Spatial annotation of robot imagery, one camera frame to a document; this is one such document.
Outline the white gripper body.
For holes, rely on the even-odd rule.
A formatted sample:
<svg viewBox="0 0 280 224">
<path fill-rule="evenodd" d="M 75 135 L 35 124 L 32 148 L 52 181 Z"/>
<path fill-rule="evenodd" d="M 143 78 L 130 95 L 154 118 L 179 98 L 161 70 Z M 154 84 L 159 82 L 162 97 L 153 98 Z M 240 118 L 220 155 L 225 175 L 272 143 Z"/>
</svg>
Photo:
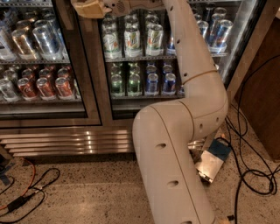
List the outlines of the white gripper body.
<svg viewBox="0 0 280 224">
<path fill-rule="evenodd" d="M 130 13 L 129 0 L 102 0 L 105 6 L 105 13 L 111 13 L 116 17 L 126 16 Z"/>
</svg>

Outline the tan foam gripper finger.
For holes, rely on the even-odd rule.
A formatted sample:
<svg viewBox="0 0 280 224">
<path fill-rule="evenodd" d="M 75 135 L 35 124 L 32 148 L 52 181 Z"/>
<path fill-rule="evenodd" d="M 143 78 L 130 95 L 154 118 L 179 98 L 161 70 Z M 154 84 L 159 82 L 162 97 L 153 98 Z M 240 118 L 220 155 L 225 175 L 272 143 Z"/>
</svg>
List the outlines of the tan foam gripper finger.
<svg viewBox="0 0 280 224">
<path fill-rule="evenodd" d="M 73 6 L 88 7 L 102 3 L 101 0 L 71 0 Z"/>
<path fill-rule="evenodd" d="M 112 11 L 111 8 L 106 7 L 103 3 L 76 3 L 73 7 L 78 15 L 84 18 L 104 18 L 107 13 Z"/>
</svg>

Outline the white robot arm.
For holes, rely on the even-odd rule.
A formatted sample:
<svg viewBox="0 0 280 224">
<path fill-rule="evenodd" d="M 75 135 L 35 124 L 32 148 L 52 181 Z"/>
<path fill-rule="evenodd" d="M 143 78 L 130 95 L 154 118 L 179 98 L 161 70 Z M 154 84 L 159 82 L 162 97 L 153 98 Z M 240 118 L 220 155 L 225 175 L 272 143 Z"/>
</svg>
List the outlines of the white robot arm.
<svg viewBox="0 0 280 224">
<path fill-rule="evenodd" d="M 165 9 L 175 38 L 185 95 L 142 108 L 132 136 L 155 224 L 216 224 L 187 145 L 217 130 L 228 113 L 228 96 L 187 0 L 71 0 L 84 18 L 135 9 Z"/>
</svg>

